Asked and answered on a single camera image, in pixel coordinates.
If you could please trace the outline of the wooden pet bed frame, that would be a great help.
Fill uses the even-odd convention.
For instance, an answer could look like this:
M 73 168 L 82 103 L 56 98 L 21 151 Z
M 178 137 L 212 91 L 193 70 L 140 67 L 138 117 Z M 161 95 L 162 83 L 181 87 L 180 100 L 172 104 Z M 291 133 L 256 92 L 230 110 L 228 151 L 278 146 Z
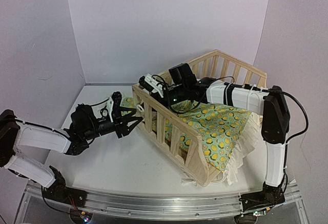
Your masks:
M 204 77 L 206 74 L 211 77 L 222 77 L 228 72 L 229 66 L 233 65 L 233 77 L 238 77 L 242 69 L 246 70 L 244 84 L 251 84 L 254 76 L 258 77 L 256 83 L 260 87 L 267 84 L 267 74 L 264 71 L 219 50 L 196 57 L 188 61 L 188 64 L 198 77 Z M 244 123 L 246 128 L 238 132 L 240 139 L 228 142 L 221 136 L 224 129 L 222 123 L 215 127 L 211 126 L 209 132 L 205 131 L 204 126 L 194 128 L 193 122 L 179 117 L 161 105 L 139 84 L 134 84 L 132 91 L 135 105 L 143 106 L 143 111 L 140 112 L 143 121 L 138 128 L 184 171 L 188 179 L 202 187 L 222 183 L 230 186 L 240 182 L 243 160 L 255 150 L 260 140 L 259 115 L 251 115 Z M 224 149 L 232 150 L 232 153 L 223 155 L 227 158 L 224 170 L 218 169 L 206 158 L 203 143 L 207 141 L 218 141 Z

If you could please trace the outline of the lemon print bed cushion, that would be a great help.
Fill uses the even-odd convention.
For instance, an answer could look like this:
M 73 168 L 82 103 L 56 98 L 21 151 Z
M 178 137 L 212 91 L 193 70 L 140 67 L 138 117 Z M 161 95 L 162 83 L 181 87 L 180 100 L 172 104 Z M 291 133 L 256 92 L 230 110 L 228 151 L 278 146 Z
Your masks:
M 153 142 L 202 187 L 238 181 L 243 159 L 255 150 L 262 117 L 220 104 L 202 104 L 188 112 L 191 102 L 169 110 L 148 106 L 145 128 Z

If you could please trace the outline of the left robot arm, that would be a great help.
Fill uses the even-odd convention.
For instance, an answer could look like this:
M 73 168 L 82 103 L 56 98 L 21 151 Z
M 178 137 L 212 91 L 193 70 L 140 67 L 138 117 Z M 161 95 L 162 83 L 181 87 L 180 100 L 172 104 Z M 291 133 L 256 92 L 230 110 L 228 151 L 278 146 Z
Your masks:
M 101 117 L 97 118 L 90 105 L 81 104 L 71 114 L 69 128 L 53 129 L 19 120 L 12 110 L 5 110 L 1 114 L 1 167 L 40 184 L 45 199 L 83 207 L 86 191 L 68 187 L 58 169 L 45 166 L 24 150 L 38 148 L 79 156 L 100 136 L 115 133 L 122 138 L 129 135 L 142 122 L 142 117 L 135 114 L 134 108 L 117 106 L 103 108 Z

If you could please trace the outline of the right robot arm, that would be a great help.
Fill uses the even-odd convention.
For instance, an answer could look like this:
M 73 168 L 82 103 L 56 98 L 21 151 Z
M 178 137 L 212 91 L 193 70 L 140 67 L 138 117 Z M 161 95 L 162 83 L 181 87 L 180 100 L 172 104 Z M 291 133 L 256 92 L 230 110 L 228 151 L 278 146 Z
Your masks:
M 290 128 L 289 94 L 279 86 L 269 89 L 228 83 L 224 78 L 197 79 L 188 64 L 169 71 L 173 84 L 163 78 L 152 96 L 183 118 L 203 136 L 202 151 L 207 162 L 223 172 L 228 183 L 261 134 L 266 144 L 266 176 L 262 190 L 242 194 L 244 211 L 283 203 L 288 177 L 285 173 Z

